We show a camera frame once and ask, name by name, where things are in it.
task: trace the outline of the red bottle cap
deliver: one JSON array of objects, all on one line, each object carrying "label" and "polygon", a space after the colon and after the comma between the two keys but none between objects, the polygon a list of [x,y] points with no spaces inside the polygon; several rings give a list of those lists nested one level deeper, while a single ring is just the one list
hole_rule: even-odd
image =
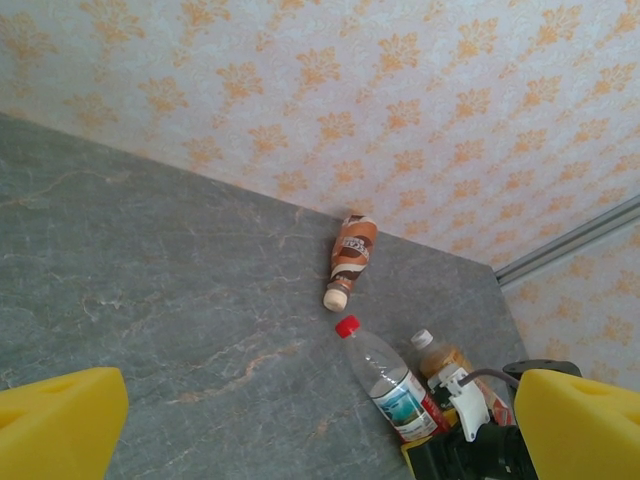
[{"label": "red bottle cap", "polygon": [[343,318],[336,325],[336,332],[342,338],[347,338],[353,332],[360,328],[360,322],[354,315],[349,315],[346,318]]}]

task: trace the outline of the metal strip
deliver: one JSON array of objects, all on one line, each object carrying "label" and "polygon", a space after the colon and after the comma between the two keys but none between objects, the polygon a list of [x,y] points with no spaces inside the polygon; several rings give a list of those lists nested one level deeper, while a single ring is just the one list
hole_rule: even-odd
[{"label": "metal strip", "polygon": [[498,284],[504,286],[511,283],[536,268],[540,268],[639,217],[640,195],[501,268],[496,272]]}]

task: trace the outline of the patterned wallpaper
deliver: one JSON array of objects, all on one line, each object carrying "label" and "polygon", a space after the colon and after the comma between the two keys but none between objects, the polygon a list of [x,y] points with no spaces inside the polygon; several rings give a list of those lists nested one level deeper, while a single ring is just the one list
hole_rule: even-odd
[{"label": "patterned wallpaper", "polygon": [[0,110],[499,268],[640,184],[640,0],[0,6]]},{"label": "patterned wallpaper", "polygon": [[640,220],[504,288],[529,355],[640,385]]}]

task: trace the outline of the bottle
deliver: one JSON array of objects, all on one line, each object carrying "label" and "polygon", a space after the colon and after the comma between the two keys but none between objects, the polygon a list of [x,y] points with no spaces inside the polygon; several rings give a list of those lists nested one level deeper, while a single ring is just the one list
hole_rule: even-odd
[{"label": "bottle", "polygon": [[[462,367],[467,373],[474,370],[458,347],[434,340],[433,335],[427,329],[422,329],[411,337],[411,343],[420,355],[420,373],[429,380],[430,387],[432,386],[432,377],[452,363]],[[474,381],[482,392],[496,422],[499,425],[513,424],[513,414],[508,405],[482,380],[476,379]]]},{"label": "bottle", "polygon": [[404,442],[448,431],[451,426],[402,358],[350,315],[336,325],[360,384]]},{"label": "bottle", "polygon": [[350,215],[342,222],[331,252],[331,279],[324,294],[324,306],[341,312],[347,306],[354,282],[369,263],[378,227],[364,215]]}]

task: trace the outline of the water bottle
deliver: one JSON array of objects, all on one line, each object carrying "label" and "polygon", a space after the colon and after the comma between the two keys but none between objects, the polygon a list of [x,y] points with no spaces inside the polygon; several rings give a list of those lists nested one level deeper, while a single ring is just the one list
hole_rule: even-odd
[{"label": "water bottle", "polygon": [[402,358],[382,339],[360,328],[353,315],[336,325],[360,384],[404,442],[451,426]]}]

